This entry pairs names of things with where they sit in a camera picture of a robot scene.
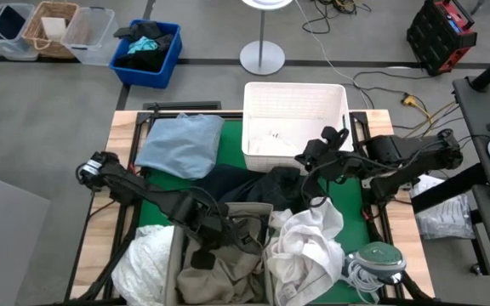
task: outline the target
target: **white container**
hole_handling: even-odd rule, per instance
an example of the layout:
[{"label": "white container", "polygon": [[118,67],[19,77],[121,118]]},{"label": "white container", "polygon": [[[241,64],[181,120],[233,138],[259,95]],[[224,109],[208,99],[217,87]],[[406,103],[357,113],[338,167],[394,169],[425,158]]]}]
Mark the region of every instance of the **white container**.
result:
[{"label": "white container", "polygon": [[[247,169],[304,167],[294,157],[324,127],[350,128],[345,88],[337,84],[250,82],[243,101],[242,151]],[[341,150],[353,151],[350,136]]]},{"label": "white container", "polygon": [[26,3],[8,3],[6,4],[20,14],[26,22],[20,29],[18,35],[13,39],[0,39],[0,54],[8,60],[36,60],[39,53],[34,47],[30,46],[22,34],[30,24],[35,6]]},{"label": "white container", "polygon": [[106,8],[80,8],[61,43],[86,65],[109,65],[118,45],[115,12]]}]

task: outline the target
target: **white plastic basket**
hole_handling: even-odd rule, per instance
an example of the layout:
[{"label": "white plastic basket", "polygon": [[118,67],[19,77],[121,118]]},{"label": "white plastic basket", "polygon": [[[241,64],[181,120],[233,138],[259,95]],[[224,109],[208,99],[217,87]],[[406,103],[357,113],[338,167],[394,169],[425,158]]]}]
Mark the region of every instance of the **white plastic basket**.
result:
[{"label": "white plastic basket", "polygon": [[[250,82],[243,101],[242,151],[247,169],[269,172],[276,166],[304,168],[294,157],[326,126],[350,128],[345,88],[337,84]],[[267,152],[266,137],[286,145],[284,154]],[[353,151],[349,137],[342,150]]]}]

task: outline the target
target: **white crumpled towel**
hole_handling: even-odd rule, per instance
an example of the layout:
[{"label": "white crumpled towel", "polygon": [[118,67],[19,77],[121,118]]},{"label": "white crumpled towel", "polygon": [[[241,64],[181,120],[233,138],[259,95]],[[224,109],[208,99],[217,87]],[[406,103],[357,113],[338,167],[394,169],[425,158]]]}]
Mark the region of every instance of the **white crumpled towel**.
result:
[{"label": "white crumpled towel", "polygon": [[173,226],[147,225],[112,271],[112,281],[129,306],[163,306]]},{"label": "white crumpled towel", "polygon": [[[311,204],[322,199],[315,198]],[[270,226],[279,231],[267,247],[267,266],[276,278],[277,305],[306,305],[339,280],[345,253],[333,239],[343,229],[344,220],[330,199],[295,215],[289,209],[273,212]]]}]

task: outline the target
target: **dark clothes in blue bin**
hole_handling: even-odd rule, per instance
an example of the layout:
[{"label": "dark clothes in blue bin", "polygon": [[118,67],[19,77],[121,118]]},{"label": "dark clothes in blue bin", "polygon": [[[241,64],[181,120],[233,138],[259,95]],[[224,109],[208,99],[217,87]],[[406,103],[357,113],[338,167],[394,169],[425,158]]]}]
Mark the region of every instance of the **dark clothes in blue bin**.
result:
[{"label": "dark clothes in blue bin", "polygon": [[162,69],[163,61],[174,38],[173,34],[162,33],[156,21],[145,21],[130,27],[120,28],[113,36],[127,39],[130,43],[135,43],[142,37],[156,41],[158,44],[156,50],[136,51],[133,54],[122,55],[115,61],[116,67],[151,72],[159,72]]}]

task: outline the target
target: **green table surface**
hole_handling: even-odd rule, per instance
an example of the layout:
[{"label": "green table surface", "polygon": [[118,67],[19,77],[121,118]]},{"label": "green table surface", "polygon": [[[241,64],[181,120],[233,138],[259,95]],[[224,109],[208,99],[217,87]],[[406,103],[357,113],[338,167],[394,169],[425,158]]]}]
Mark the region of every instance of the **green table surface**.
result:
[{"label": "green table surface", "polygon": [[[242,122],[226,121],[220,136],[217,163],[246,168],[241,139]],[[191,185],[190,180],[154,170],[151,171],[148,179],[150,183],[157,184],[165,190],[181,189]],[[344,228],[335,240],[341,244],[345,253],[368,244],[368,232],[361,215],[362,198],[358,180],[348,179],[345,184],[331,184],[330,197],[334,206],[344,216]],[[144,202],[141,208],[140,226],[150,224],[169,225],[169,221],[156,206]],[[340,280],[314,303],[359,303],[361,301],[355,288],[349,287]]]}]

